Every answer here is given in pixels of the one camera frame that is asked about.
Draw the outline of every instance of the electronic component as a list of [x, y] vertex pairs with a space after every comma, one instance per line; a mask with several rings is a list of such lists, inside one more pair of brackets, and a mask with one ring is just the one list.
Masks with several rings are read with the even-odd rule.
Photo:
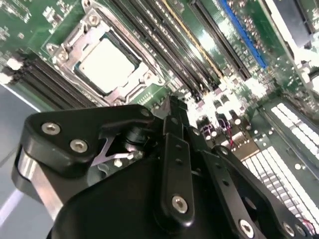
[[236, 112], [234, 110], [229, 111], [235, 125], [240, 125], [241, 120], [239, 119], [238, 115], [236, 114]]
[[240, 60], [235, 50], [233, 49], [231, 44], [228, 42], [224, 34], [221, 32], [218, 25], [216, 24], [214, 19], [210, 16], [209, 12], [206, 10], [206, 8], [201, 3], [201, 1], [192, 0], [189, 6], [194, 12], [194, 14], [196, 15], [196, 17], [205, 26], [206, 31], [214, 39], [214, 42], [218, 46], [219, 50], [223, 53], [224, 57], [236, 70], [239, 76], [243, 80], [248, 80], [249, 78], [251, 78], [251, 74], [249, 73], [248, 69]]
[[228, 99], [228, 97], [226, 95], [222, 95], [220, 97], [220, 101], [223, 103], [224, 107], [226, 107], [226, 108], [230, 108], [231, 107], [230, 106], [231, 103], [230, 103], [230, 101], [229, 101], [229, 99]]
[[206, 140], [211, 140], [212, 137], [217, 136], [217, 131], [207, 116], [199, 119], [196, 124], [197, 128], [202, 132]]
[[214, 106], [218, 113], [223, 112], [223, 104], [220, 101], [214, 101]]
[[216, 112], [216, 118], [220, 127], [222, 127], [223, 129], [227, 129], [229, 127], [229, 122], [225, 114], [219, 114], [218, 112]]
[[[302, 9], [300, 0], [267, 0], [266, 3], [284, 38], [292, 37], [298, 48], [303, 48], [309, 43], [313, 27]], [[285, 29], [289, 31], [290, 36], [285, 34]]]
[[238, 31], [238, 34], [241, 36], [242, 40], [245, 42], [246, 46], [250, 50], [251, 54], [257, 61], [257, 63], [262, 67], [266, 68], [267, 65], [265, 61], [263, 60], [262, 56], [258, 53], [257, 49], [254, 47], [253, 43], [249, 39], [249, 36], [247, 35], [246, 31], [241, 26], [240, 22], [238, 21], [236, 15], [233, 13], [231, 8], [228, 6], [227, 0], [219, 0], [221, 6], [224, 8], [225, 12], [229, 16], [231, 22], [234, 24], [234, 27]]
[[11, 62], [22, 62], [19, 69], [8, 67], [2, 73], [6, 73], [10, 85], [20, 84], [26, 90], [34, 92], [53, 110], [91, 108], [99, 105], [86, 97], [84, 92], [78, 91], [38, 56], [17, 57], [18, 60], [12, 58]]
[[248, 121], [248, 119], [246, 117], [243, 117], [241, 119], [241, 126], [245, 129], [245, 130], [251, 130], [251, 124]]
[[104, 105], [127, 104], [164, 84], [153, 56], [104, 7], [88, 9], [61, 46], [46, 49], [70, 82]]

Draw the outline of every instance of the metal bracket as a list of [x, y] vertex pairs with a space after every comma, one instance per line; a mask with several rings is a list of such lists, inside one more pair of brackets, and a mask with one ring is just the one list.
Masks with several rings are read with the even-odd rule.
[[[248, 198], [250, 204], [256, 206], [257, 214], [262, 215], [258, 217], [258, 223], [266, 238], [302, 239], [311, 237], [306, 233], [308, 230], [301, 221], [294, 217], [288, 208], [229, 149], [218, 145], [214, 147], [213, 152], [223, 160], [232, 175], [232, 183], [236, 185], [235, 189], [240, 189], [241, 196], [245, 195], [243, 198]], [[234, 203], [236, 195], [232, 194], [232, 204], [236, 205], [234, 210], [238, 212], [241, 207]]]
[[60, 175], [79, 177], [98, 154], [99, 139], [133, 125], [147, 126], [153, 120], [139, 105], [39, 113], [25, 121], [20, 143], [29, 157]]
[[164, 119], [163, 153], [160, 156], [160, 202], [155, 216], [161, 227], [177, 232], [194, 221], [194, 198], [189, 145], [183, 140], [183, 124], [178, 100], [169, 97], [164, 102], [169, 116]]

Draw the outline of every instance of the silver screw head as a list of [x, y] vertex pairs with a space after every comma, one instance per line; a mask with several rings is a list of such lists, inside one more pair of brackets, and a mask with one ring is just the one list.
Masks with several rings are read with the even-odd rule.
[[141, 113], [142, 113], [142, 115], [144, 115], [144, 116], [146, 116], [146, 117], [150, 116], [149, 111], [146, 110], [146, 109], [142, 109], [142, 110], [141, 110]]
[[97, 26], [99, 24], [99, 18], [96, 15], [89, 16], [89, 22], [91, 26]]
[[49, 134], [49, 135], [56, 135], [56, 134], [61, 132], [60, 126], [58, 126], [56, 123], [52, 123], [52, 122], [44, 123], [41, 126], [41, 129], [44, 133]]
[[223, 148], [223, 147], [220, 148], [220, 151], [221, 151], [223, 154], [225, 154], [225, 155], [228, 154], [227, 150], [226, 150], [225, 148]]
[[200, 135], [200, 132], [199, 132], [197, 129], [195, 129], [195, 128], [193, 128], [193, 132], [194, 132], [194, 134], [196, 134], [196, 135]]
[[81, 139], [74, 139], [70, 143], [70, 147], [77, 153], [84, 153], [88, 150], [88, 144]]
[[307, 236], [305, 230], [302, 227], [300, 227], [298, 224], [295, 224], [295, 227], [301, 235], [303, 235], [304, 237]]
[[186, 213], [187, 212], [187, 209], [188, 209], [188, 205], [187, 205], [187, 202], [185, 201], [184, 198], [182, 198], [181, 196], [174, 196], [172, 198], [172, 201], [171, 201], [173, 207], [179, 212], [179, 213]]
[[66, 51], [61, 51], [59, 54], [58, 54], [58, 58], [61, 60], [61, 61], [65, 61], [69, 58], [69, 55]]
[[91, 6], [90, 0], [84, 0], [84, 6], [90, 7]]
[[292, 229], [291, 226], [289, 226], [286, 222], [283, 222], [283, 226], [284, 226], [285, 231], [286, 231], [290, 236], [292, 236], [292, 237], [295, 236], [295, 231], [294, 231], [294, 229]]
[[243, 220], [243, 219], [239, 220], [239, 226], [240, 226], [240, 229], [248, 238], [254, 237], [254, 230], [252, 226], [246, 220]]

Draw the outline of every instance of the hex bolt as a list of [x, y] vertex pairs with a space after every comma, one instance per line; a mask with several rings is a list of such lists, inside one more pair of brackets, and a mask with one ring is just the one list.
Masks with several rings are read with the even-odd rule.
[[88, 144], [81, 139], [74, 139], [70, 143], [70, 147], [77, 153], [84, 153], [88, 150]]
[[49, 135], [56, 135], [56, 134], [61, 132], [60, 126], [58, 126], [56, 123], [52, 123], [52, 122], [44, 123], [41, 126], [41, 129], [44, 133], [49, 134]]
[[246, 220], [239, 220], [239, 227], [248, 238], [254, 237], [254, 230]]
[[188, 205], [187, 205], [187, 202], [185, 201], [184, 198], [182, 198], [181, 196], [174, 196], [172, 198], [172, 201], [171, 201], [173, 207], [179, 212], [179, 213], [186, 213], [187, 212], [187, 209], [188, 209]]

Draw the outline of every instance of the black ram slot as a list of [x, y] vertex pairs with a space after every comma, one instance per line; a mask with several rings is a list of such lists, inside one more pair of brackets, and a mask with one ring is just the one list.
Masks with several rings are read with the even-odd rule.
[[225, 56], [227, 61], [234, 67], [243, 80], [251, 78], [246, 66], [240, 60], [235, 50], [232, 48], [222, 31], [219, 29], [217, 23], [210, 16], [205, 6], [199, 0], [192, 0], [189, 4], [190, 9], [194, 12], [198, 20], [203, 24], [205, 30], [214, 39], [221, 53]]
[[161, 41], [161, 45], [163, 45], [167, 49], [167, 51], [169, 52], [169, 55], [171, 55], [172, 58], [174, 58], [174, 60], [180, 66], [182, 66], [184, 71], [189, 75], [189, 78], [195, 84], [197, 84], [197, 87], [199, 87], [200, 89], [205, 88], [206, 90], [209, 90], [209, 88], [207, 88], [207, 86], [205, 84], [203, 84], [203, 82], [201, 81], [198, 74], [192, 69], [191, 66], [189, 66], [189, 64], [185, 60], [184, 56], [182, 56], [176, 50], [175, 47], [172, 47], [170, 42], [167, 43], [166, 37], [163, 35], [162, 31], [159, 28], [157, 28], [156, 26], [152, 27], [152, 26], [154, 26], [154, 24], [151, 22], [151, 20], [149, 20], [149, 16], [146, 14], [144, 9], [139, 4], [137, 4], [137, 2], [135, 0], [131, 0], [130, 3], [135, 8], [135, 10], [140, 14], [141, 20], [147, 24], [148, 28], [152, 30], [153, 35], [156, 36], [157, 39], [159, 39]]
[[187, 54], [187, 57], [189, 61], [197, 68], [197, 71], [207, 80], [209, 80], [210, 86], [215, 90], [217, 84], [215, 81], [218, 81], [217, 74], [214, 72], [213, 69], [210, 69], [212, 72], [214, 72], [214, 77], [212, 77], [212, 74], [208, 71], [208, 69], [201, 63], [201, 61], [195, 56], [189, 45], [184, 42], [181, 39], [181, 36], [178, 36], [176, 34], [176, 30], [172, 25], [168, 23], [168, 20], [165, 19], [165, 15], [162, 14], [161, 11], [159, 11], [155, 5], [148, 4], [147, 2], [141, 2], [140, 0], [137, 1], [140, 5], [144, 5], [144, 7], [150, 11], [150, 13], [153, 16], [156, 16], [160, 20], [160, 24], [165, 27], [165, 30], [169, 33], [170, 38], [172, 38], [173, 42], [177, 44], [178, 48], [181, 48], [184, 50], [184, 52]]
[[166, 57], [165, 53], [163, 52], [163, 50], [156, 44], [154, 43], [154, 41], [152, 40], [152, 37], [149, 36], [149, 33], [140, 26], [140, 23], [136, 20], [135, 16], [132, 15], [130, 13], [130, 11], [126, 8], [125, 5], [123, 5], [121, 3], [121, 1], [117, 1], [114, 0], [112, 1], [112, 3], [114, 4], [114, 6], [116, 6], [121, 12], [122, 14], [128, 19], [130, 20], [130, 23], [134, 26], [135, 31], [145, 39], [145, 41], [156, 51], [157, 55], [160, 56], [163, 61], [165, 61], [170, 69], [174, 72], [174, 74], [178, 77], [178, 79], [183, 82], [187, 88], [189, 89], [189, 91], [192, 93], [192, 95], [199, 100], [201, 98], [201, 91], [199, 90], [199, 88], [197, 86], [193, 85], [193, 82], [190, 82], [184, 75], [182, 72], [180, 72], [179, 70], [176, 69], [176, 62], [175, 59], [173, 59], [172, 57]]
[[[159, 6], [161, 6], [163, 9], [165, 9], [166, 7], [161, 3], [161, 2], [157, 2], [157, 3], [155, 3], [155, 1], [153, 0], [153, 4], [154, 5], [159, 5]], [[171, 13], [170, 12], [168, 12], [168, 14], [170, 15], [170, 18], [171, 18], [171, 20], [172, 20], [172, 22], [174, 23], [174, 25], [179, 25], [179, 23], [175, 20], [175, 18], [171, 15]], [[184, 27], [187, 29], [187, 33], [186, 32], [184, 32], [186, 35], [190, 35], [193, 39], [196, 39], [196, 36], [191, 32], [191, 30], [187, 27], [187, 25], [184, 25]], [[220, 77], [223, 77], [224, 75], [223, 75], [223, 73], [221, 72], [221, 70], [218, 68], [218, 64], [213, 60], [213, 58], [211, 58], [211, 56], [209, 55], [209, 53], [205, 50], [205, 48], [200, 44], [200, 42], [198, 42], [198, 44], [200, 45], [200, 47], [202, 48], [201, 50], [205, 53], [205, 56], [207, 57], [207, 59], [209, 59], [209, 61], [210, 62], [212, 62], [214, 65], [215, 65], [215, 67], [217, 68], [217, 70], [219, 71], [218, 73], [217, 72], [215, 72], [215, 74], [218, 76], [218, 75], [220, 75], [221, 74], [221, 76]]]
[[96, 105], [40, 58], [26, 59], [15, 72], [14, 82], [26, 86], [55, 110], [82, 109]]

